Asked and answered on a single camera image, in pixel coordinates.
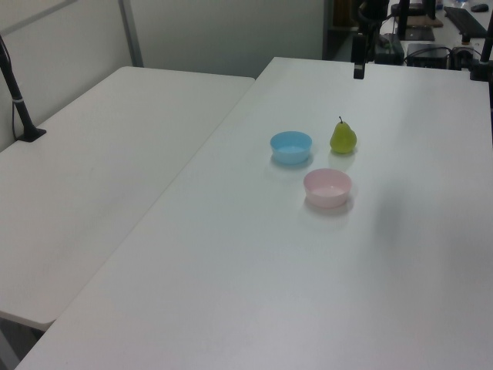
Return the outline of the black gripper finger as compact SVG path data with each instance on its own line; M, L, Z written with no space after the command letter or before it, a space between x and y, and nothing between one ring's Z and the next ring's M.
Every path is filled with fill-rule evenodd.
M354 78L363 79L365 69L365 36L357 34L353 37Z
M380 36L381 23L372 21L365 26L366 31L366 62L374 61L375 46Z

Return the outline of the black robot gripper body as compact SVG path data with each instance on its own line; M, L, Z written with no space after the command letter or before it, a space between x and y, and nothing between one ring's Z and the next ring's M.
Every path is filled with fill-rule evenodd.
M387 18L389 0L364 0L357 8L358 18L364 23L382 22Z

